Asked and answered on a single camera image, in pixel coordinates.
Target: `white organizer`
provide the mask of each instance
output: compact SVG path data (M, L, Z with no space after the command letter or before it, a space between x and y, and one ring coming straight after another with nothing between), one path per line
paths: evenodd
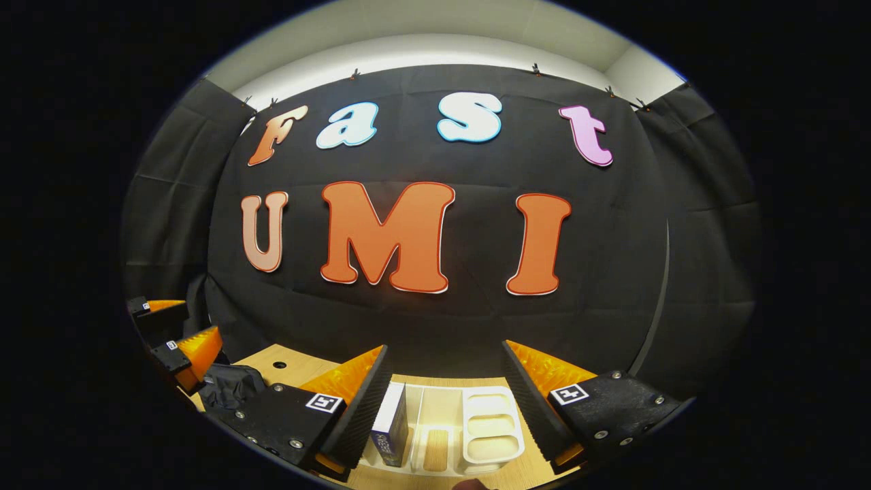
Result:
M523 454L517 404L508 388L406 385L405 397L413 436L403 465L385 465L371 439L361 464L395 473L463 477L493 472ZM441 472L423 468L427 438L433 430L448 433L448 467Z

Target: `orange letter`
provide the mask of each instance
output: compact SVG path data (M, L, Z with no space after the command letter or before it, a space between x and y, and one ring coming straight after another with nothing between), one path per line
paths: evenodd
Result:
M324 279L342 284L357 280L357 270L348 262L353 246L366 280L377 284L399 249L390 285L417 293L448 290L448 278L441 270L442 220L445 208L454 202L454 189L435 182L411 184L383 223L360 182L336 182L324 187L321 195L329 203L329 255L321 267Z
M249 195L242 200L242 244L248 261L257 270L272 272L281 263L281 215L287 204L287 193L275 192L267 196L269 210L269 248L266 252L257 245L257 210L260 196Z
M260 145L257 146L257 151L251 155L248 160L248 166L253 167L258 163L263 163L272 158L275 150L273 143L280 145L281 141L290 133L291 126L294 125L294 119L300 120L308 113L308 105L297 107L290 112L285 112L280 116L275 116L267 122L267 131L263 133L263 139L260 140Z
M524 194L517 198L517 208L526 220L523 249L517 273L505 284L512 295L540 296L557 290L559 279L553 274L557 261L559 229L571 214L565 199L547 194Z

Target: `black bag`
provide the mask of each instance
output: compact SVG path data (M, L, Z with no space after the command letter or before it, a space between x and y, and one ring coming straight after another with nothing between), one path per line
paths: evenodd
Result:
M199 390L199 396L206 412L235 411L267 388L260 372L248 366L212 364L203 380L206 386Z

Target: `table surface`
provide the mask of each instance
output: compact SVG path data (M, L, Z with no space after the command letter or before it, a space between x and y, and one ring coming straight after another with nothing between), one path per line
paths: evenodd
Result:
M279 361L285 363L287 367L283 369L274 367L273 363ZM282 383L289 386L300 386L309 379L338 366L337 363L312 357L296 350L290 350L278 344L271 345L252 356L240 360L236 364L251 366L259 371L267 385ZM505 378L423 378L394 374L393 381L412 385L444 386L449 388L468 388L474 386L508 387ZM201 412L204 410L198 394L194 394L191 400ZM481 473L470 477L479 479L487 488L526 490L557 478L550 468L550 463L538 451L538 446L536 446L532 439L530 428L526 425L523 414L518 413L518 415L520 416L526 449L520 457L512 460L499 470L493 473ZM571 470L560 476L565 476L576 470ZM338 481L336 483L356 488L357 490L388 490L394 488L450 490L452 486L462 480L466 479L394 473L371 466L359 465L354 470L351 470L347 483L340 483Z

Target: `black backdrop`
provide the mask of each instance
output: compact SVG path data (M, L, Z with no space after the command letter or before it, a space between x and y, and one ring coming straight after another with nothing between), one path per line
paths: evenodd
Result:
M452 92L487 92L502 101L500 133L473 144L447 142L436 130L439 101ZM321 150L314 141L330 114L356 102L379 106L377 133L360 146ZM559 108L585 105L607 133L600 144L614 163L599 168L574 147ZM275 147L272 159L247 161L266 122L300 105L304 119ZM327 282L329 208L321 198L332 182L366 186L385 219L402 190L435 181L456 191L444 217L437 295ZM273 273L245 257L241 199L286 191L284 257ZM569 201L560 235L556 292L517 297L505 283L517 271L523 215L515 199L553 194ZM214 202L206 299L227 335L263 337L333 361L387 344L398 372L418 376L500 376L505 338L545 350L593 371L627 369L656 306L665 261L665 208L656 162L641 124L622 99L563 79L474 65L379 71L341 80L258 114L230 152ZM267 210L258 234L266 243ZM395 269L397 257L388 265ZM357 269L355 258L352 265ZM239 342L237 345L250 345ZM231 342L230 358L249 355Z
M128 195L125 266L128 296L187 297L193 317L207 311L231 360L276 342L336 362L387 344L399 372L498 377L499 343L510 338L591 371L631 368L685 398L722 366L753 309L753 187L728 130L688 86L634 112L598 88L526 71L379 71L268 107L232 150L228 135L251 109L221 92L207 80L196 84L145 153ZM452 92L497 96L500 133L483 143L443 140L438 104ZM362 101L379 106L371 140L328 150L314 144L330 114ZM301 105L307 115L273 157L249 167L266 122ZM613 155L608 167L578 153L558 114L570 105L604 122L598 139ZM211 113L227 122L203 122ZM206 145L212 141L219 144ZM366 185L382 219L410 182L455 189L442 231L448 291L321 278L329 223L321 191L341 180ZM265 273L245 257L240 202L275 191L290 199L284 256ZM530 192L565 198L572 212L560 234L559 289L518 297L505 282L523 242L515 199ZM732 212L736 205L741 214ZM262 208L260 243L268 242L266 216ZM388 270L395 264L396 257Z

